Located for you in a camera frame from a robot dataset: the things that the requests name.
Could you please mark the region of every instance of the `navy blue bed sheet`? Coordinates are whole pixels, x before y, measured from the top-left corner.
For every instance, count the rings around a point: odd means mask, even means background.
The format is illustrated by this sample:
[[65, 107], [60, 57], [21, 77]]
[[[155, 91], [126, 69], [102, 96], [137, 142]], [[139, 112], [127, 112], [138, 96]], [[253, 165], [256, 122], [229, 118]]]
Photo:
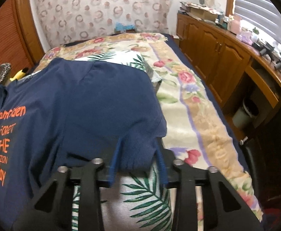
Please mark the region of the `navy blue bed sheet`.
[[[191, 65], [191, 63], [189, 62], [189, 60], [186, 58], [186, 56], [182, 53], [182, 51], [180, 50], [180, 48], [178, 47], [178, 45], [175, 43], [175, 41], [173, 40], [172, 36], [169, 35], [169, 34], [163, 34], [164, 36], [167, 37], [167, 45], [169, 47], [172, 48], [172, 50], [175, 52], [175, 54], [179, 57], [179, 59], [181, 60], [181, 62], [187, 66], [189, 69], [193, 70], [194, 73], [198, 76], [199, 74], [196, 72], [196, 70], [194, 69], [194, 67]], [[217, 111], [220, 119], [222, 120], [223, 124], [225, 125], [226, 129], [227, 129], [227, 133], [228, 135], [232, 138], [232, 142], [233, 142], [233, 146], [235, 147], [235, 150], [237, 151], [238, 153], [238, 161], [239, 163], [243, 166], [244, 170], [249, 172], [249, 168], [247, 166], [247, 163], [246, 163], [246, 160], [244, 158], [244, 155], [243, 155], [243, 152], [242, 150], [240, 149], [239, 147], [239, 142], [238, 140], [236, 139], [233, 131], [231, 130], [229, 124], [227, 123], [223, 113], [222, 113], [222, 110], [221, 108], [219, 107], [217, 101], [215, 100], [212, 92], [210, 91], [210, 89], [206, 86], [206, 84], [203, 82], [203, 85], [206, 89], [206, 93], [207, 93], [207, 97], [208, 99], [213, 103], [214, 107], [215, 107], [215, 110]]]

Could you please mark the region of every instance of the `metal bolt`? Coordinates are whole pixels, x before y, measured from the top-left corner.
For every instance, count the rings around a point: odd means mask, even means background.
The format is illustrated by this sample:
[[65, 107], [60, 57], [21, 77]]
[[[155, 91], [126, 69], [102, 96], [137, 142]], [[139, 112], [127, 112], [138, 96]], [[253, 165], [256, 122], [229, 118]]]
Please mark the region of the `metal bolt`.
[[175, 164], [175, 165], [177, 165], [177, 166], [180, 166], [180, 165], [183, 165], [183, 164], [184, 164], [184, 161], [183, 161], [183, 160], [180, 160], [180, 159], [175, 159], [175, 160], [173, 160], [172, 163]]
[[60, 166], [58, 167], [57, 171], [60, 173], [65, 173], [68, 171], [68, 168], [66, 166]]
[[217, 173], [217, 172], [218, 172], [218, 169], [217, 169], [217, 167], [215, 167], [215, 166], [211, 166], [211, 167], [209, 167], [209, 172], [210, 172], [210, 173]]
[[240, 140], [240, 141], [239, 141], [239, 144], [240, 144], [241, 146], [243, 146], [244, 143], [246, 143], [248, 139], [249, 139], [249, 138], [246, 136], [243, 140]]
[[103, 163], [103, 159], [102, 158], [95, 158], [95, 159], [92, 159], [91, 162], [93, 164], [101, 164], [101, 163]]

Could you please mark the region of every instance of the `patterned curtain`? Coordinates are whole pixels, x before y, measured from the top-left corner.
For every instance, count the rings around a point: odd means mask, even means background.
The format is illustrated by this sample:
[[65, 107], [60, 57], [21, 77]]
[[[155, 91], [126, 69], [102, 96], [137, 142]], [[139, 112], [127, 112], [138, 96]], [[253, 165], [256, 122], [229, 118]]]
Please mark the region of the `patterned curtain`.
[[140, 32], [168, 33], [172, 0], [35, 0], [50, 46], [114, 33], [116, 22]]

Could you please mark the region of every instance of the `wooden cabinet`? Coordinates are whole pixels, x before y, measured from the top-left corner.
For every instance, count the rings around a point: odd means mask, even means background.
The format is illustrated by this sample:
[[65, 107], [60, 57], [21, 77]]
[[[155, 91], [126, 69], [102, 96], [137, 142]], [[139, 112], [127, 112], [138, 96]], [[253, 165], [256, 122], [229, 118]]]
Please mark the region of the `wooden cabinet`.
[[177, 20], [177, 36], [180, 38], [179, 48], [185, 53], [186, 46], [188, 45], [187, 40], [187, 20], [185, 18], [178, 17]]
[[180, 48], [223, 107], [249, 63], [243, 43], [219, 28], [178, 14]]
[[37, 34], [29, 0], [15, 0], [15, 10], [25, 45], [33, 63], [38, 63], [45, 53]]
[[223, 43], [223, 37], [218, 32], [203, 27], [201, 38], [198, 41], [198, 48], [195, 55], [194, 67], [197, 72], [202, 76], [204, 81], [207, 81], [211, 74], [218, 57], [218, 50]]
[[201, 24], [199, 24], [197, 21], [189, 21], [186, 29], [187, 45], [185, 47], [185, 56], [195, 65], [199, 56], [199, 41], [203, 35], [203, 30]]
[[33, 66], [31, 56], [15, 19], [14, 0], [6, 0], [0, 7], [0, 64], [11, 64], [11, 75]]
[[240, 46], [224, 39], [212, 75], [207, 80], [210, 90], [222, 107], [239, 83], [249, 59], [250, 55]]

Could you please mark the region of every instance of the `window blinds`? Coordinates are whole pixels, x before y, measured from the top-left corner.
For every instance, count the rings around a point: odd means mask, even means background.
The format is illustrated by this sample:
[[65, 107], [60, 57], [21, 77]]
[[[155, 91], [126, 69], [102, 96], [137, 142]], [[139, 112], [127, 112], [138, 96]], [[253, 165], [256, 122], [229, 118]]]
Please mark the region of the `window blinds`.
[[281, 14], [270, 0], [235, 0], [235, 13], [281, 44]]

